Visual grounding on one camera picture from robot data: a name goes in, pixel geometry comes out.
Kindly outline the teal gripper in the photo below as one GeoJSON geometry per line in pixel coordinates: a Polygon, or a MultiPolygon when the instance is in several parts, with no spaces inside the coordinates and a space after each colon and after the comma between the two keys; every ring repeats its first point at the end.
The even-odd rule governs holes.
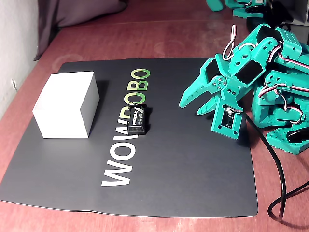
{"type": "Polygon", "coordinates": [[[222,55],[209,58],[202,65],[200,75],[183,92],[179,102],[180,108],[185,108],[191,101],[205,92],[210,93],[210,99],[197,111],[197,115],[204,115],[216,109],[220,99],[236,103],[244,96],[244,86],[232,76],[229,62],[224,61],[222,55]]]}

